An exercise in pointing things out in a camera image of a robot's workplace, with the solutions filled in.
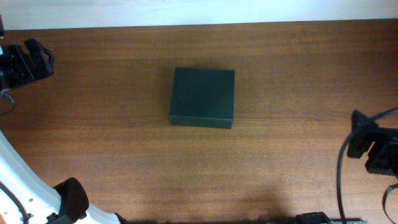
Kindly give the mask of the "black box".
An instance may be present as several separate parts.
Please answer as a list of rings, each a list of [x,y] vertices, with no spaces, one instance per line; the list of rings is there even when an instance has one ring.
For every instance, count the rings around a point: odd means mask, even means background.
[[[234,122],[235,71],[177,67],[170,123],[231,129]]]

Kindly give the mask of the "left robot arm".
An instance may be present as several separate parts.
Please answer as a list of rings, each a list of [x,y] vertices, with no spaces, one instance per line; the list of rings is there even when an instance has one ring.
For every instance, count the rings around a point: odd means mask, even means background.
[[[54,73],[55,56],[37,39],[1,47],[1,98],[16,103],[10,90]],[[1,136],[1,218],[5,223],[127,223],[117,213],[91,204],[81,183],[71,177],[54,187],[27,165],[5,136]]]

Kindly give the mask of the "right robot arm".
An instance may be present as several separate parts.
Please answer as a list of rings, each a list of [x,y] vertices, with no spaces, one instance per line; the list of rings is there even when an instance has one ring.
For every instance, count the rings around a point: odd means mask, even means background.
[[[303,213],[296,215],[294,223],[298,224],[335,224],[335,223],[366,223],[361,219],[349,219],[345,215],[342,197],[343,157],[359,159],[368,155],[365,163],[370,174],[388,175],[397,178],[397,129],[382,128],[377,120],[397,113],[397,108],[383,111],[368,117],[358,110],[351,114],[351,132],[343,141],[336,165],[336,199],[338,202],[339,220],[332,220],[323,212]]]

